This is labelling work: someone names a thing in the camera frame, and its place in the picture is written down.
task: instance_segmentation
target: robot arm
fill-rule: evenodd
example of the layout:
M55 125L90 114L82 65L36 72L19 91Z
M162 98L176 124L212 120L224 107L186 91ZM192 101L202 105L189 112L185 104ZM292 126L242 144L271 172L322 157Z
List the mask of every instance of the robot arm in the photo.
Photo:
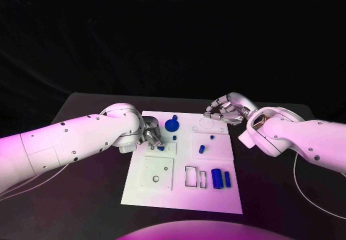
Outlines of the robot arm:
M133 152L137 144L160 140L159 122L126 103L106 114L91 114L0 139L0 193L23 180L71 164L116 146Z
M211 110L219 104L221 114L212 114ZM248 120L247 130L238 137L248 148L257 145L273 157L286 149L293 149L312 164L346 173L346 124L322 120L304 121L283 107L258 109L248 98L235 92L221 97L206 111L205 117L232 125Z

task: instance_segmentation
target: black background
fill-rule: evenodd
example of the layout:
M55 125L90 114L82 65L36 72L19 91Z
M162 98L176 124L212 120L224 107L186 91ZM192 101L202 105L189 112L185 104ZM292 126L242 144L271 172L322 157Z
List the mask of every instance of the black background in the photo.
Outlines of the black background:
M277 2L0 0L2 137L49 125L74 92L240 92L346 123L345 8Z

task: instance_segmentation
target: white board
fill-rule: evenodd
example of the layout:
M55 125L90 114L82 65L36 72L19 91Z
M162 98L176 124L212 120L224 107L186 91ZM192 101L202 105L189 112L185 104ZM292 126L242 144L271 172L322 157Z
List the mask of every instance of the white board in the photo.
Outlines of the white board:
M202 114L195 113L144 111L142 115L157 118L162 139L170 143L168 146L173 149L152 152L147 142L137 146L137 151L133 152L131 156L121 204L242 214L227 123L208 119ZM169 132L165 123L173 115L178 116L179 129ZM205 145L202 154L199 153L201 145ZM144 161L149 157L153 162L157 161L157 165L160 165L157 169L169 164L163 163L159 158L173 160L170 188L165 182L169 181L169 175L165 172L160 173L163 178L159 176L157 182L152 181L155 172L144 173ZM186 186L186 167L196 167L196 187ZM214 189L212 169L222 171L222 189ZM205 172L206 188L201 188L201 172ZM224 172L230 172L231 188L227 187ZM146 181L150 180L144 184L146 187L142 186L143 176L147 176Z

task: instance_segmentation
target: robotic hand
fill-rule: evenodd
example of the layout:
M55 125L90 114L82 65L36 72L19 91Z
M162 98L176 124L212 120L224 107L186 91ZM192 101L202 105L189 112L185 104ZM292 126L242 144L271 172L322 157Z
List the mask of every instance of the robotic hand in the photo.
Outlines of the robotic hand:
M219 105L221 114L211 113ZM312 164L346 173L346 124L304 121L283 107L258 108L237 92L211 103L204 116L232 126L247 119L247 130L238 139L248 148L257 145L273 157L293 149Z
M152 116L142 116L127 103L111 105L101 114L0 138L0 193L23 180L85 159L110 146L129 153L146 141L150 146L165 146L159 121Z

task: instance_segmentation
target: blue object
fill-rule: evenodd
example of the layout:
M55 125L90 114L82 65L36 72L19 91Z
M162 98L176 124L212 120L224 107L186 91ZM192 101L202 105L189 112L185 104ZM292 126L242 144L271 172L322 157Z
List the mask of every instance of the blue object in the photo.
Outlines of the blue object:
M225 186L231 188L231 179L230 179L230 172L225 171Z
M166 121L165 128L169 132L175 132L179 129L179 117L178 115L173 115L173 118Z
M205 145L201 145L201 147L199 147L199 153L202 154L204 153L204 151L205 151Z
M211 171L211 177L212 177L212 185L215 189L222 189L224 188L224 182L222 182L222 171L215 168Z

